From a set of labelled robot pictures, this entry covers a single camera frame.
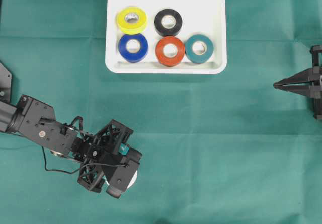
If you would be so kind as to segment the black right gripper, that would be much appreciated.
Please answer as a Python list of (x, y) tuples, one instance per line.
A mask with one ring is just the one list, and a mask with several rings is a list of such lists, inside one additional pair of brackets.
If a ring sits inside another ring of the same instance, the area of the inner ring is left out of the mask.
[[(313, 111), (314, 118), (321, 120), (321, 66), (319, 64), (319, 54), (321, 53), (321, 45), (312, 46), (310, 49), (312, 56), (312, 67), (319, 67), (319, 69), (313, 70), (314, 73), (318, 74), (317, 80), (312, 82), (313, 86), (317, 86), (317, 93), (314, 94), (313, 98)], [(312, 68), (303, 70), (297, 74), (294, 74), (288, 78), (284, 78), (280, 81), (273, 83), (273, 87), (278, 90), (286, 92), (293, 92), (299, 95), (312, 98), (311, 90), (309, 85), (291, 85), (299, 83), (308, 83), (311, 75)]]

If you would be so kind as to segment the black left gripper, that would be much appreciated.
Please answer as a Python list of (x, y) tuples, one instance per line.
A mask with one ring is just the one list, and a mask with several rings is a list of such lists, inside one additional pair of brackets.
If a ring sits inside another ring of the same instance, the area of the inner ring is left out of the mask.
[(80, 163), (77, 182), (88, 191), (100, 193), (106, 183), (102, 165), (102, 158), (106, 153), (114, 155), (126, 154), (130, 146), (127, 144), (133, 130), (111, 120), (96, 134), (83, 132), (83, 121), (78, 119), (71, 123), (72, 129), (80, 134), (72, 146), (73, 158)]

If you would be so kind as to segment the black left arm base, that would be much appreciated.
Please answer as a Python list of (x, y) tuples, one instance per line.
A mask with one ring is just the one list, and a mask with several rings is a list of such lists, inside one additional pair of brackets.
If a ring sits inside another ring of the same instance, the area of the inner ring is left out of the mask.
[(11, 101), (11, 86), (12, 86), (12, 74), (11, 72), (0, 63), (0, 92), (1, 101), (10, 103)]

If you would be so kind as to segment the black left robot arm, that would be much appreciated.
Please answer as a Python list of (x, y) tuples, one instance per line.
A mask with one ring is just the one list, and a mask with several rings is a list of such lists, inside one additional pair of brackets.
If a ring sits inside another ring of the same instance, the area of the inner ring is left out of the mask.
[(137, 179), (141, 153), (131, 148), (128, 138), (132, 129), (111, 120), (96, 134), (83, 130), (83, 119), (70, 124), (56, 121), (53, 107), (23, 95), (13, 106), (1, 102), (1, 132), (20, 136), (49, 149), (52, 154), (76, 161), (80, 167), (78, 183), (92, 192), (106, 192), (119, 198)]

